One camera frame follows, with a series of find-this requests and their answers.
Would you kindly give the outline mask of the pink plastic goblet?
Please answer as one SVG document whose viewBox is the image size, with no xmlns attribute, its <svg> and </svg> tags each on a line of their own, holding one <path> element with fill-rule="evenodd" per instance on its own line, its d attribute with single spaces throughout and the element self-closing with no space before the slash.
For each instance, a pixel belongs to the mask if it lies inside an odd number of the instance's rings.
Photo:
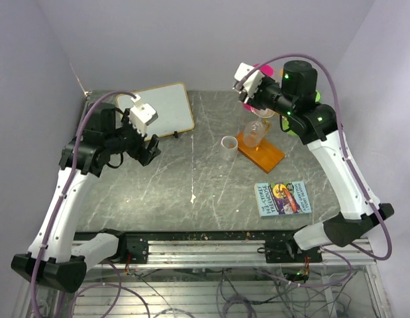
<svg viewBox="0 0 410 318">
<path fill-rule="evenodd" d="M 264 75 L 269 76 L 269 77 L 271 77 L 271 78 L 274 76 L 274 73 L 275 73 L 274 69 L 273 69 L 271 66 L 269 66 L 269 65 L 262 66 L 262 67 L 260 68 L 260 70 L 261 70 L 261 72 L 262 72 Z M 251 112 L 251 111 L 252 111 L 252 107 L 251 107 L 249 104 L 243 103 L 242 106 L 243 106 L 243 108 L 246 109 L 248 112 Z"/>
</svg>

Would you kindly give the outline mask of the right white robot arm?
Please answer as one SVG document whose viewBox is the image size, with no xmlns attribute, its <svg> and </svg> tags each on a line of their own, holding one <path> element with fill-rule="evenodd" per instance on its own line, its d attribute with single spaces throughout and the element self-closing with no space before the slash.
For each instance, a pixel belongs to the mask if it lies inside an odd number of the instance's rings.
<svg viewBox="0 0 410 318">
<path fill-rule="evenodd" d="M 357 168 L 337 112 L 317 101 L 316 69 L 306 61 L 290 60 L 284 64 L 280 83 L 264 75 L 259 67 L 248 66 L 245 73 L 249 104 L 256 109 L 269 109 L 287 120 L 288 129 L 322 167 L 340 205 L 334 217 L 295 232 L 293 241 L 284 247 L 286 257 L 299 262 L 310 248 L 353 244 L 376 226 L 382 228 L 391 250 L 385 220 L 394 214 L 394 209 L 378 199 Z"/>
</svg>

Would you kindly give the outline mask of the green plastic goblet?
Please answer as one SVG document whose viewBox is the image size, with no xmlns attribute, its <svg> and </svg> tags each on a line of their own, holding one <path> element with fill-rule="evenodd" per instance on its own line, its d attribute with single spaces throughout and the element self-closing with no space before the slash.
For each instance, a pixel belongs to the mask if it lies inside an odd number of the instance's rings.
<svg viewBox="0 0 410 318">
<path fill-rule="evenodd" d="M 316 96 L 315 96 L 315 101 L 316 102 L 319 102 L 321 100 L 321 94 L 320 94 L 320 92 L 317 90 L 316 91 Z M 290 127 L 289 127 L 289 123 L 288 123 L 288 120 L 287 120 L 287 118 L 286 117 L 279 117 L 279 120 L 280 120 L 280 129 L 283 131 L 283 132 L 285 132 L 285 133 L 287 133 L 288 135 L 291 135 L 291 136 L 297 136 L 297 134 L 296 133 L 294 133 L 291 129 L 290 129 Z"/>
</svg>

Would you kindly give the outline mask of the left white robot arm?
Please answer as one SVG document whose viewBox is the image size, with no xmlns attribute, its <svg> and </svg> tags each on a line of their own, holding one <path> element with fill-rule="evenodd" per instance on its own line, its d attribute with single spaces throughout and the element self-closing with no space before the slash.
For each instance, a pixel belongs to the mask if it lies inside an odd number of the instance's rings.
<svg viewBox="0 0 410 318">
<path fill-rule="evenodd" d="M 148 103 L 121 111 L 109 103 L 92 105 L 74 139 L 63 149 L 58 183 L 46 218 L 24 254 L 14 255 L 11 268 L 35 285 L 74 293 L 87 272 L 105 259 L 127 258 L 124 232 L 103 229 L 79 246 L 73 245 L 81 206 L 114 154 L 128 154 L 142 166 L 160 154 L 158 137 L 147 141 L 146 130 L 158 118 Z"/>
</svg>

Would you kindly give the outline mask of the treehouse story book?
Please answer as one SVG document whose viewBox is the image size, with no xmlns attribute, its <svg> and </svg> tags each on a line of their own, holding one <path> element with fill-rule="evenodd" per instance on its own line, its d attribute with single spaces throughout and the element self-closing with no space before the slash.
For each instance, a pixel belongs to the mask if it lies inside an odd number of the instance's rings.
<svg viewBox="0 0 410 318">
<path fill-rule="evenodd" d="M 254 191 L 261 218 L 312 213 L 303 181 L 257 183 Z"/>
</svg>

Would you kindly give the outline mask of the aluminium mounting rail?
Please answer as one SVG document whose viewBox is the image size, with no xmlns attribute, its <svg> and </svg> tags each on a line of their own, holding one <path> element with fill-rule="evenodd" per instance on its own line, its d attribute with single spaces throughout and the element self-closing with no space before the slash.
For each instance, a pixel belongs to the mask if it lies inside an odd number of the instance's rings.
<svg viewBox="0 0 410 318">
<path fill-rule="evenodd" d="M 302 266 L 372 265 L 351 246 L 330 245 L 288 252 L 292 231 L 190 231 L 126 233 L 130 265 L 136 268 L 239 268 L 277 264 Z"/>
</svg>

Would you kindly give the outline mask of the clear round wine glass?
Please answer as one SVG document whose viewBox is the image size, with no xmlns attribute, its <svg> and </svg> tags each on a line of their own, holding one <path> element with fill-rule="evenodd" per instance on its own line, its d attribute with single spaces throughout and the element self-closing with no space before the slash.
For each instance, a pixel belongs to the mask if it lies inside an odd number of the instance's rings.
<svg viewBox="0 0 410 318">
<path fill-rule="evenodd" d="M 258 113 L 260 115 L 269 115 L 269 114 L 274 114 L 275 115 L 275 112 L 272 111 L 271 109 L 260 110 L 260 109 L 252 108 L 251 113 L 253 113 L 255 115 L 256 115 L 256 113 Z M 243 142 L 249 148 L 255 148 L 258 133 L 260 132 L 260 127 L 258 126 L 259 123 L 256 122 L 257 119 L 258 118 L 256 116 L 256 119 L 254 121 L 249 122 L 245 126 L 244 131 L 243 131 Z"/>
</svg>

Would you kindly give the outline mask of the wooden rack base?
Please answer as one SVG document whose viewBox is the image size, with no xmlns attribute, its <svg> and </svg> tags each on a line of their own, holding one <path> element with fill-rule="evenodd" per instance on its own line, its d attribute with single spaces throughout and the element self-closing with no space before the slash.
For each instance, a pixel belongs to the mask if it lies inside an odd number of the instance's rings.
<svg viewBox="0 0 410 318">
<path fill-rule="evenodd" d="M 265 138 L 256 147 L 247 147 L 245 145 L 243 132 L 240 132 L 236 139 L 238 141 L 238 151 L 267 174 L 285 158 L 285 154 Z"/>
</svg>

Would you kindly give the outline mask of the yellow framed whiteboard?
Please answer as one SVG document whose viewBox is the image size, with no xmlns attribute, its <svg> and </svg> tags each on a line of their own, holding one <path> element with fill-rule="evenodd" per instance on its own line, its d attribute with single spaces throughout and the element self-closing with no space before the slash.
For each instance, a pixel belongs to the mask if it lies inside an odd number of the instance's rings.
<svg viewBox="0 0 410 318">
<path fill-rule="evenodd" d="M 181 82 L 135 91 L 144 103 L 150 104 L 158 118 L 148 127 L 146 140 L 184 133 L 195 128 L 195 122 L 185 85 Z"/>
</svg>

